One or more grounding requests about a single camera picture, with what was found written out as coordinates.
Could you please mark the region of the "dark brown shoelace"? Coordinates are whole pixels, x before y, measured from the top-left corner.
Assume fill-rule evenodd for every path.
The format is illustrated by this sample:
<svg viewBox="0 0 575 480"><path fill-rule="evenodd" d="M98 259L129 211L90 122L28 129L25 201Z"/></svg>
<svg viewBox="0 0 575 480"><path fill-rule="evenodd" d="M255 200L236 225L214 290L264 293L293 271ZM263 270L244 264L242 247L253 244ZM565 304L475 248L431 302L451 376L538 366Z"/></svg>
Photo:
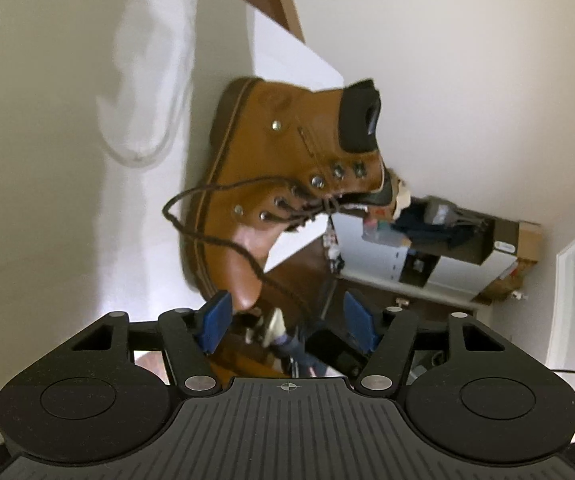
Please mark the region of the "dark brown shoelace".
<svg viewBox="0 0 575 480"><path fill-rule="evenodd" d="M301 308L308 301L266 273L271 249L286 232L302 228L320 214L361 203L371 193L365 179L338 190L294 178L255 177L230 183L209 182L172 196L162 215L184 238L199 292L206 299L229 292L233 309L255 306L269 288Z"/></svg>

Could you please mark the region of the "brown leather lace-up boot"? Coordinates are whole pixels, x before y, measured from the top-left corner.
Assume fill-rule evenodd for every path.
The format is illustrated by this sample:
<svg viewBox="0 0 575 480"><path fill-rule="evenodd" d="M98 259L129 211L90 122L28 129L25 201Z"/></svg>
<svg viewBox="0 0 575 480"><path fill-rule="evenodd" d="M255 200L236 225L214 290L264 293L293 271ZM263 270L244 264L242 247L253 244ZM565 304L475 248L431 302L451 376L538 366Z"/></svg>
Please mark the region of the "brown leather lace-up boot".
<svg viewBox="0 0 575 480"><path fill-rule="evenodd" d="M365 179L359 204L393 208L397 177L377 144L382 101L370 79L313 91L285 82L238 78L222 93L212 122L212 155L200 185L266 176L338 190Z"/></svg>

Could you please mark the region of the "white cabinet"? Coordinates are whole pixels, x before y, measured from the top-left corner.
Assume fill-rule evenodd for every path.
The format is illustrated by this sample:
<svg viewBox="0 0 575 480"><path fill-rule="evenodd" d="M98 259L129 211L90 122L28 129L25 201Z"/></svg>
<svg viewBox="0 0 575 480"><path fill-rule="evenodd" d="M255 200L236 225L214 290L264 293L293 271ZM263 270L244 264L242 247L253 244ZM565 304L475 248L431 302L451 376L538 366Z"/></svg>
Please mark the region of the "white cabinet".
<svg viewBox="0 0 575 480"><path fill-rule="evenodd" d="M493 278L493 221L455 248L444 243L396 242L393 230L366 226L359 216L335 214L333 228L344 278L434 300L468 304Z"/></svg>

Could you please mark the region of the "cardboard box with clutter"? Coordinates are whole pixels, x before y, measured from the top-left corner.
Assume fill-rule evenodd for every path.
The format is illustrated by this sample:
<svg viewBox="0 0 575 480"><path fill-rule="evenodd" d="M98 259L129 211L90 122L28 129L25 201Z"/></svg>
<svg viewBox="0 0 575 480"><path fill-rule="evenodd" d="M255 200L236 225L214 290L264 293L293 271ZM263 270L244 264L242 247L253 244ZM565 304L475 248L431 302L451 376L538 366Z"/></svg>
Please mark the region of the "cardboard box with clutter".
<svg viewBox="0 0 575 480"><path fill-rule="evenodd" d="M486 259L496 263L493 278L478 292L477 300L501 302L521 296L526 275L541 256L542 226L527 221L493 221L493 250Z"/></svg>

